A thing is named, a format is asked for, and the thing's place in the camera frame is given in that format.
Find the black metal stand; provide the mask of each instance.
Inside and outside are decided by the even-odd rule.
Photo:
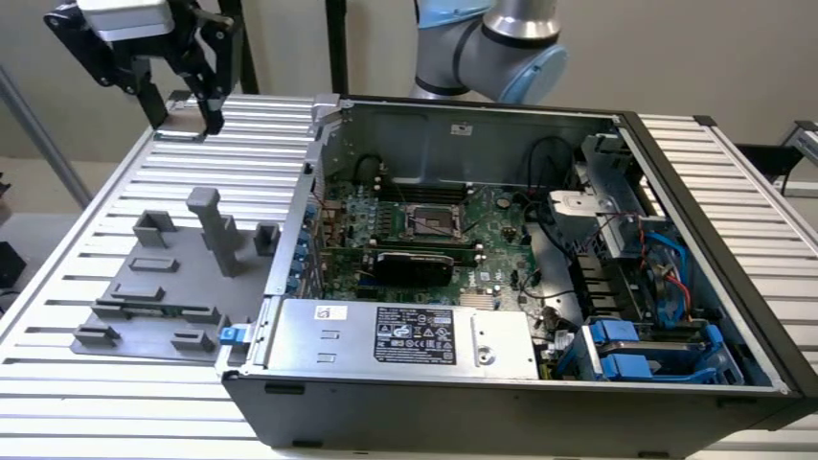
[[[218,0],[218,8],[224,14],[236,14],[244,17],[241,0]],[[244,94],[257,93],[256,65],[253,64],[253,52],[250,50],[250,38],[246,33],[246,21],[244,21],[244,40],[241,43],[241,92]]]
[[[348,94],[346,0],[324,0],[332,92]]]

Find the circuit board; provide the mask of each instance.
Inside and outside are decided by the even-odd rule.
[[[329,187],[326,199],[337,212],[324,222],[330,227],[321,251],[325,299],[519,309],[512,273],[524,280],[535,262],[523,244],[524,209],[508,191],[487,186],[463,202],[441,205],[381,201],[362,187],[341,183]],[[451,282],[378,286],[366,261],[381,250],[451,257]]]

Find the warning label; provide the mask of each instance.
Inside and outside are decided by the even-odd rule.
[[[378,307],[374,359],[405,364],[455,365],[451,310]]]

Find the white wall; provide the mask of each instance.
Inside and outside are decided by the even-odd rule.
[[[0,58],[69,157],[118,161],[145,121],[116,89],[90,81],[42,25],[54,3],[3,2]],[[322,0],[245,0],[245,11],[261,90],[328,91]],[[404,96],[410,1],[348,0],[348,11],[349,89]],[[818,119],[813,0],[563,0],[559,12],[571,61],[545,104],[708,114],[743,142],[775,142],[792,120]],[[180,87],[154,67],[160,87]],[[0,135],[0,155],[37,155],[3,108]]]

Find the red cable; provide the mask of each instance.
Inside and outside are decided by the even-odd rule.
[[[687,289],[687,286],[681,284],[681,281],[679,281],[675,277],[667,275],[664,279],[669,281],[673,285],[676,285],[676,288],[679,288],[679,290],[684,294],[684,312],[687,313],[688,318],[689,309],[692,309],[692,304],[689,303],[689,290]]]

